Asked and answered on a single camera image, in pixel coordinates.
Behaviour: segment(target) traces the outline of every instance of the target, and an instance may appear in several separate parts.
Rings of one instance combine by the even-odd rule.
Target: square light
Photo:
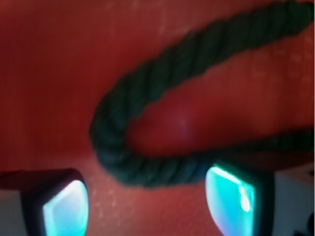
[[[83,236],[88,216],[89,200],[83,182],[74,180],[43,206],[47,236]]]
[[[255,188],[220,166],[206,175],[206,197],[212,218],[225,236],[254,234]]]

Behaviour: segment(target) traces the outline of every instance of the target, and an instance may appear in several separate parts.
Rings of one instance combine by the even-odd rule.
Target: twisted rope
[[[90,126],[99,162],[123,184],[158,187],[203,180],[214,159],[223,153],[314,151],[314,130],[288,132],[239,146],[167,159],[148,159],[135,154],[125,140],[130,120],[140,116],[148,103],[160,99],[168,89],[236,53],[298,35],[313,20],[313,3],[274,2],[250,14],[215,21],[124,75],[101,100]]]

